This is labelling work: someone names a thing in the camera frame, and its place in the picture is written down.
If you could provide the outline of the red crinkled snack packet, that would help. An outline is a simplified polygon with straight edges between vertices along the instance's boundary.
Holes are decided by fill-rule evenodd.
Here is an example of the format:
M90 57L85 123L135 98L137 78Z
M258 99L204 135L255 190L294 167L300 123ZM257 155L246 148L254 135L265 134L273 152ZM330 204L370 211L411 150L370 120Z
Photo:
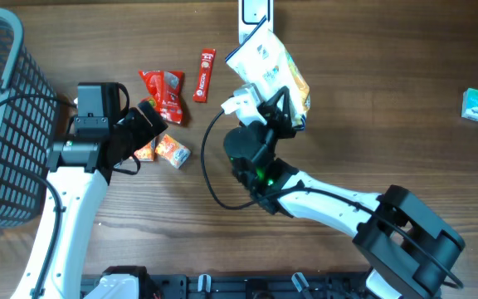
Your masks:
M183 109L179 99L184 73L182 71L139 71L149 93L147 101L168 122L180 125Z

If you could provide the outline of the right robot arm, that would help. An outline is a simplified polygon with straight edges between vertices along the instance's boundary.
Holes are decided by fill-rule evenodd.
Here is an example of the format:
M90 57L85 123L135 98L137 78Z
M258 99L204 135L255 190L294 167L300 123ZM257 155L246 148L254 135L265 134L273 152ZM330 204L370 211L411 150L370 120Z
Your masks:
M222 104L240 121L225 136L232 174L268 213L306 218L352 238L371 266L365 288L379 298L433 298L441 287L461 289L452 268L465 248L462 237L409 190L383 194L322 183L276 158L279 140L295 136L290 91L262 100L243 86Z

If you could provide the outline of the teal white small box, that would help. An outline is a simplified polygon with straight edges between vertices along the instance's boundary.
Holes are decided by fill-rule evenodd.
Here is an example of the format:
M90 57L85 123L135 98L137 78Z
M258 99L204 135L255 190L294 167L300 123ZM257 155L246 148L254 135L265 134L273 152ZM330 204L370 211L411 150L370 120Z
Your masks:
M468 88L463 93L461 117L478 122L478 90Z

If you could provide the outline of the red coffee stick sachet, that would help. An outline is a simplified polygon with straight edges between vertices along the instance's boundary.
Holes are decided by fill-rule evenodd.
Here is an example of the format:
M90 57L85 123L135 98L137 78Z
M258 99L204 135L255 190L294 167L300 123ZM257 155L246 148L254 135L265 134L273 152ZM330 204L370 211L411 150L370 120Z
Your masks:
M207 93L212 75L213 62L216 50L205 48L201 53L200 69L198 74L197 87L193 93L193 101L197 103L207 102Z

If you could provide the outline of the yellow snack bag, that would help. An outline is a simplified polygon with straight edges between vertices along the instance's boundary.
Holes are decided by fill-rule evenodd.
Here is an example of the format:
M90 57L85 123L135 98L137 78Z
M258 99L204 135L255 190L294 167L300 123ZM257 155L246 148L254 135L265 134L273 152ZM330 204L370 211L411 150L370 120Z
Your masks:
M264 101L286 87L290 92L292 125L298 131L305 129L310 87L284 44L270 29L266 17L226 56L225 62L245 83L255 85Z

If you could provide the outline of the small orange snack packet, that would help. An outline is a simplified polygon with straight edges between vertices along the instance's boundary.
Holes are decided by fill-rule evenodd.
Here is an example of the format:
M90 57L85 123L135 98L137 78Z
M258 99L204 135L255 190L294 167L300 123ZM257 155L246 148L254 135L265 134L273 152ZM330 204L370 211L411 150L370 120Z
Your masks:
M179 169L187 161L191 151L170 135L164 135L156 146L155 153L166 159L175 169Z

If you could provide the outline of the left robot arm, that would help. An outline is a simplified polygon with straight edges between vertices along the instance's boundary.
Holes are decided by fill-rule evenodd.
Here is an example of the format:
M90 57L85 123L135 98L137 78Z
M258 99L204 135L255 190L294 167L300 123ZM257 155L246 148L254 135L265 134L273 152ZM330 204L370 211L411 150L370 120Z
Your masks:
M51 147L47 192L15 298L78 298L95 215L111 175L167 129L147 103L132 107L116 82L80 83L67 136Z

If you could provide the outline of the orange juice carton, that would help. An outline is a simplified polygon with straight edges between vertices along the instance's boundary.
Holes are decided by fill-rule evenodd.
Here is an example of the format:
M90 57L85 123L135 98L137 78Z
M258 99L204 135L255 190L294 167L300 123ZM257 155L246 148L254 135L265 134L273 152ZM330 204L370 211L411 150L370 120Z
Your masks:
M143 162L151 162L155 160L155 148L157 137L149 141L144 147L134 152L134 156Z

